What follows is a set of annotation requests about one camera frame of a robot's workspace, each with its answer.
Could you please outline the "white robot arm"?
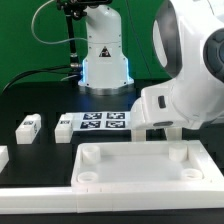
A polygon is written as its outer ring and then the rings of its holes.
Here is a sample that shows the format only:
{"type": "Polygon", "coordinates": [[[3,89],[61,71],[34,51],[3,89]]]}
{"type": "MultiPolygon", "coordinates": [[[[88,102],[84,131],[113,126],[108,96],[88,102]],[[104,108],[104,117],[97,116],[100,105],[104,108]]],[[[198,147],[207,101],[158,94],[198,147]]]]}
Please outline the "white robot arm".
{"type": "MultiPolygon", "coordinates": [[[[84,91],[117,92],[133,80],[123,57],[117,15],[105,6],[87,9],[88,53],[83,61],[84,91]]],[[[153,53],[170,79],[145,87],[130,111],[131,138],[149,129],[181,131],[224,123],[224,0],[163,0],[153,18],[153,53]]]]}

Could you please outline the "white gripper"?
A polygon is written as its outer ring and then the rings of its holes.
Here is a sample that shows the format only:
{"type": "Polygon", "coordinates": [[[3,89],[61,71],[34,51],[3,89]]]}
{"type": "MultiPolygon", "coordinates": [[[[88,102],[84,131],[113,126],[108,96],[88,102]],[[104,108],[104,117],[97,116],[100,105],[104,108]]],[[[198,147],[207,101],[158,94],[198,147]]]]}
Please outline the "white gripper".
{"type": "Polygon", "coordinates": [[[141,96],[130,111],[133,142],[145,141],[145,130],[159,128],[167,128],[165,135],[168,141],[180,141],[181,128],[192,126],[192,122],[175,108],[171,96],[172,87],[172,84],[158,84],[141,90],[141,96]]]}

